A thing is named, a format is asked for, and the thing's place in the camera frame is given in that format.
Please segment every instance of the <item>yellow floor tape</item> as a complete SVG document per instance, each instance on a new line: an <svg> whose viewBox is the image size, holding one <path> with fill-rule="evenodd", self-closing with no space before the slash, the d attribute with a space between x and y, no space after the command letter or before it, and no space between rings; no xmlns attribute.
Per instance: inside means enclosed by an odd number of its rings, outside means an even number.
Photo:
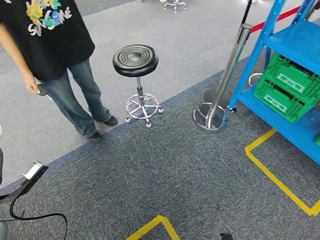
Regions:
<svg viewBox="0 0 320 240"><path fill-rule="evenodd" d="M168 220L168 218L164 216L160 216L160 215L155 217L154 219L148 222L147 224L141 227L140 229L132 234L131 236L127 238L126 240L138 240L160 223L163 224L163 226L167 230L168 234L171 237L171 239L180 240L178 237L178 235L176 233L176 231L174 231L174 229Z"/></svg>
<svg viewBox="0 0 320 240"><path fill-rule="evenodd" d="M263 143L266 140L269 139L270 137L273 136L277 131L275 129L271 129L258 139L254 141L251 144L249 144L245 148L245 154L251 159L252 162L254 162L255 165L257 165L258 168L260 168L261 171L263 171L264 174L268 176L269 179L271 179L272 182L274 182L275 185L279 187L281 190L287 194L289 198L291 198L292 201L300 207L302 210L305 211L309 216L314 215L316 216L318 213L320 213L320 200L315 203L312 208L309 208L306 206L305 203L299 199L297 196L294 195L291 191L290 191L288 187L286 187L285 184L278 180L277 177L273 175L272 172L268 170L266 167L265 167L263 164L260 162L258 159L257 159L255 156L254 156L251 151L257 148L257 146Z"/></svg>

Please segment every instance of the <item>hand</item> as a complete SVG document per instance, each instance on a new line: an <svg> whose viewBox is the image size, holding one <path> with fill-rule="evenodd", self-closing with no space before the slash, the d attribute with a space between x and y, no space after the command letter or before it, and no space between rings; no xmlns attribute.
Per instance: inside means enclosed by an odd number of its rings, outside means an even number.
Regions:
<svg viewBox="0 0 320 240"><path fill-rule="evenodd" d="M38 88L35 77L32 73L24 75L23 77L26 89L34 94L40 94L40 90Z"/></svg>

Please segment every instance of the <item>gray carpet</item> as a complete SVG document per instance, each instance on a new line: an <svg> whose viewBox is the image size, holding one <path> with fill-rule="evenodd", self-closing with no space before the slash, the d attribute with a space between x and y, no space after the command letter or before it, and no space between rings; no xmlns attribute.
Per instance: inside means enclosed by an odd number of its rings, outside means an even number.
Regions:
<svg viewBox="0 0 320 240"><path fill-rule="evenodd" d="M163 10L158 0L76 2L96 45L91 63L102 92L101 100L120 123L125 121L124 106L136 93L137 84L114 70L112 59L116 51L130 44L155 48L159 56L158 66L142 78L142 84L146 93L163 102L223 69L247 4L245 0L230 0L229 4L186 0L188 10L174 14L173 9ZM248 22L264 21L272 2L253 4ZM287 1L284 11L298 4L301 0ZM290 21L282 20L275 29ZM250 36L242 58L251 52L257 36L258 32ZM5 154L0 187L20 178L33 160L49 164L87 142L53 101L26 90L22 75L5 51L0 53L0 72L0 125L3 130L0 146ZM81 89L73 80L71 84L78 101L88 110ZM11 93L15 93L14 100ZM97 129L101 133L110 130L100 124Z"/></svg>
<svg viewBox="0 0 320 240"><path fill-rule="evenodd" d="M263 66L260 58L254 71ZM306 215L245 154L269 126L241 105L221 131L195 126L192 110L220 75L164 102L165 112L152 117L151 129L122 124L101 143L52 163L54 170L21 197L16 211L64 213L69 240L125 240L157 215L168 217L181 240L218 240L223 232L234 240L320 239L319 216ZM320 197L320 167L282 137L254 154L309 207ZM8 205L0 205L0 214L8 217ZM62 239L64 229L58 217L9 227L11 240ZM170 238L159 225L141 239Z"/></svg>
<svg viewBox="0 0 320 240"><path fill-rule="evenodd" d="M91 15L116 6L133 2L134 0L75 0L82 16Z"/></svg>

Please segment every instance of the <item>green plastic crate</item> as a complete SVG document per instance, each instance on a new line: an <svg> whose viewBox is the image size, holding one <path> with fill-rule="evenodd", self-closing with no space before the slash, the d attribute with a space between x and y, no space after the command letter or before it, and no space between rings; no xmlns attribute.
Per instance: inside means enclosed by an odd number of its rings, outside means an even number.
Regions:
<svg viewBox="0 0 320 240"><path fill-rule="evenodd" d="M314 141L316 145L320 147L320 135Z"/></svg>
<svg viewBox="0 0 320 240"><path fill-rule="evenodd" d="M253 95L292 124L312 107L266 79L263 75L255 87Z"/></svg>
<svg viewBox="0 0 320 240"><path fill-rule="evenodd" d="M320 100L320 77L275 53L264 72L266 78L300 100L312 105Z"/></svg>

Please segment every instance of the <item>black shoe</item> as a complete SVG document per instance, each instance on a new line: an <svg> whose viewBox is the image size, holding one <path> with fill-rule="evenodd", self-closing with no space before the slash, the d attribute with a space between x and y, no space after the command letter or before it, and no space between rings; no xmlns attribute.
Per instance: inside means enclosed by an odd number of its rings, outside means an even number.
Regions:
<svg viewBox="0 0 320 240"><path fill-rule="evenodd" d="M99 132L96 132L94 135L88 136L87 138L91 143L97 143L101 139L101 137L101 134L100 134Z"/></svg>
<svg viewBox="0 0 320 240"><path fill-rule="evenodd" d="M109 119L108 121L104 121L103 123L106 126L113 127L118 124L118 120L114 116L111 116L110 119Z"/></svg>

